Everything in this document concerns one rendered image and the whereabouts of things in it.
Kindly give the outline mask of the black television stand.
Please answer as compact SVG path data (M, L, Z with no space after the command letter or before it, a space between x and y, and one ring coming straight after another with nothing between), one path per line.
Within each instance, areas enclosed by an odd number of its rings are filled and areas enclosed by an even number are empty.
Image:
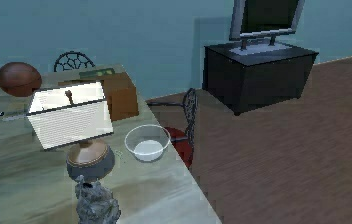
M231 50L235 43L205 48L202 89L236 116L299 98L317 53L290 45L286 49L249 55Z

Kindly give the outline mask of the grey flat screen television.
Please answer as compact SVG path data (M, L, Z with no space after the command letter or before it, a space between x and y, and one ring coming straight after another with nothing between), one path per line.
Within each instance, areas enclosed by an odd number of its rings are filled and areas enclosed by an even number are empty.
M234 0L230 41L240 56L288 49L276 43L280 35L295 34L305 0Z

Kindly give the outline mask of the black iron chair red seat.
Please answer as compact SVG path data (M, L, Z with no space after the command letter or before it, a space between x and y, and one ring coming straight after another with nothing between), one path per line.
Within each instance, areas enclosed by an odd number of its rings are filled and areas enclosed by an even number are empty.
M194 136L198 97L196 90L190 88L183 96L181 103L177 102L149 102L148 106L176 106L183 109L187 126L184 131L177 128L166 127L170 134L171 143L187 168L190 168L194 156Z

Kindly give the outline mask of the clear glass bowl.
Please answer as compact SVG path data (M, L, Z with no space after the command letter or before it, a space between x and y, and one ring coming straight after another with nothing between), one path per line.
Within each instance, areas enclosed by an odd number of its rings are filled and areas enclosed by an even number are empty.
M139 161L159 159L171 143L170 133L160 125L146 124L135 127L124 139L126 149Z

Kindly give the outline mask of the brown cardboard box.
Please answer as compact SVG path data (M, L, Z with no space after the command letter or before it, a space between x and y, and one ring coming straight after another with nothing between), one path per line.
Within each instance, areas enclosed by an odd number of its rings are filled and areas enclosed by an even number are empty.
M70 84L83 84L91 81L101 82L112 121L139 115L136 87L126 72L66 80L59 82L58 85L68 86Z

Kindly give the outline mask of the grey-green marble table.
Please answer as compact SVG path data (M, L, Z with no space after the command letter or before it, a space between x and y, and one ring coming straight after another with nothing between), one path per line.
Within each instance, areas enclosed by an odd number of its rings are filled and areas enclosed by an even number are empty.
M77 70L50 73L40 90L75 79L81 79ZM0 224L78 224L76 182L66 163L70 147L43 149L27 119L33 94L14 97L0 89ZM140 96L137 102L139 115L111 120L113 133L102 138L115 164L97 181L118 200L117 224L221 224L171 143L152 162L139 161L126 149L129 131L159 125Z

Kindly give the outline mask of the green book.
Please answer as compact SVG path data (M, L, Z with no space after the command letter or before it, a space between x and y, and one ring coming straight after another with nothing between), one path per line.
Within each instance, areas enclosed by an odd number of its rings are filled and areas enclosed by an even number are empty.
M105 68L105 69L79 72L79 76L80 78L93 78L93 77L100 77L105 75L112 75L115 73L116 72L113 68Z

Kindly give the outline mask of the white shade table lamp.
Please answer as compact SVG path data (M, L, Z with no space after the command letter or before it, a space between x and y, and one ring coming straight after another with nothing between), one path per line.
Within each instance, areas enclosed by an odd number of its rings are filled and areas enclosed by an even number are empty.
M70 147L66 163L71 179L83 176L94 182L113 169L114 153L102 140L113 126L100 82L35 92L27 119L44 150Z

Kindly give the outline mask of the grey rock statue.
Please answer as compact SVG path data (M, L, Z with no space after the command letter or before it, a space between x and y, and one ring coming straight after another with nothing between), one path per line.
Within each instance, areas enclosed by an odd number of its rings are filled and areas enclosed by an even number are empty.
M75 181L78 224L117 224L121 210L113 192L99 181L87 183L83 175Z

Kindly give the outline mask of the brown oval football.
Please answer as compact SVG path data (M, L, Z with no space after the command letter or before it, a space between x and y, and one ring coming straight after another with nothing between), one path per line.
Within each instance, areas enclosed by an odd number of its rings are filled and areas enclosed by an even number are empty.
M11 96L31 96L41 84L40 73L28 63L9 62L0 68L0 88Z

